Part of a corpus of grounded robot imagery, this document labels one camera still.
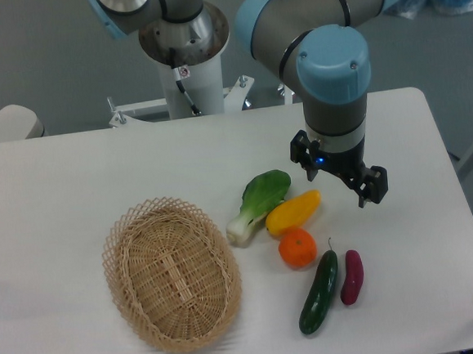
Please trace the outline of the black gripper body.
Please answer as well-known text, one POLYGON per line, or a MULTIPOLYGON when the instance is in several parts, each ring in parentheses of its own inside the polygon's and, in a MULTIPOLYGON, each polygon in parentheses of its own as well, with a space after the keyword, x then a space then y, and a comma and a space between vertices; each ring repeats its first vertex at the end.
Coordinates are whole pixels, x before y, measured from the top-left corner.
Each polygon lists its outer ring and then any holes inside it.
POLYGON ((364 186, 366 167, 363 139, 357 146, 340 153, 328 153, 320 149, 318 142, 311 142, 308 146, 310 154, 310 179, 313 180, 318 172, 324 171, 341 179, 349 189, 359 193, 364 186))

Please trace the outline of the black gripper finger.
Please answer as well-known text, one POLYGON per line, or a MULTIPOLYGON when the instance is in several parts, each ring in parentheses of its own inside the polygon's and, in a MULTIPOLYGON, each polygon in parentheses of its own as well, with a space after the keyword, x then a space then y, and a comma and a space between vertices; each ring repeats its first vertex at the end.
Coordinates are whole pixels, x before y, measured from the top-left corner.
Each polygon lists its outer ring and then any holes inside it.
POLYGON ((358 204, 363 208, 367 203, 379 204, 388 191, 387 171, 384 167, 362 166, 360 182, 355 192, 359 195, 358 204))
POLYGON ((299 164, 306 172, 307 181, 313 181, 319 172, 320 164, 310 153, 310 140, 306 131, 299 130, 290 141, 290 160, 299 164))

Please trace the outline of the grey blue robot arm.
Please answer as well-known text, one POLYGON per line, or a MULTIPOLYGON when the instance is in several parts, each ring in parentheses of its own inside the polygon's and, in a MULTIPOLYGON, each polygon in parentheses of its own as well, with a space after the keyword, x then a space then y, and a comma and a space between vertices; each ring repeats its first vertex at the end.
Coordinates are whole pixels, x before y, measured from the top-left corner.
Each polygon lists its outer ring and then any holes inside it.
POLYGON ((361 205, 382 201, 387 171, 363 161, 372 67, 358 26, 398 0, 245 0, 233 24, 204 0, 87 1, 111 36, 139 36, 173 119, 224 112, 219 60, 234 34, 303 101, 306 127, 291 140, 292 161, 309 180, 319 171, 338 177, 361 205))

